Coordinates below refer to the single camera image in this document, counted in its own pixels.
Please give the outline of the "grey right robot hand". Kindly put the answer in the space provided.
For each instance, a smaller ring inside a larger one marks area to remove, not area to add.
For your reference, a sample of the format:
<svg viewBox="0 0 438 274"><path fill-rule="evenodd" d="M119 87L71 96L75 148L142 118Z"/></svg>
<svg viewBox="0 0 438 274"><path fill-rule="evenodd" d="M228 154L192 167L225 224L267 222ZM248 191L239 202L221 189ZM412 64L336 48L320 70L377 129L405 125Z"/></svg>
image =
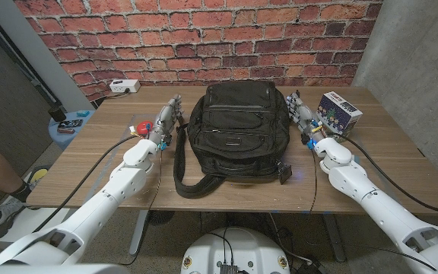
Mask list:
<svg viewBox="0 0 438 274"><path fill-rule="evenodd" d="M296 90L287 96L287 109L290 119L297 125L301 133L301 142L316 144L326 137L322 122L318 116L300 99L300 92Z"/></svg>

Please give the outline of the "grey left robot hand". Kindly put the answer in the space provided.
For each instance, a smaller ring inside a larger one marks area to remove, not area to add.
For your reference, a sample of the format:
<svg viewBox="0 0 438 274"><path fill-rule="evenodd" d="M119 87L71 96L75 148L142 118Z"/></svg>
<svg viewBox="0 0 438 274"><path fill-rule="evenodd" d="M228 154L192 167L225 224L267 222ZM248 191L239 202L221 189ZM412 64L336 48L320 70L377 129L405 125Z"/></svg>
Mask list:
<svg viewBox="0 0 438 274"><path fill-rule="evenodd" d="M182 96L179 94L172 97L157 114L148 139L157 145L161 142L169 145L177 121L183 121Z"/></svg>

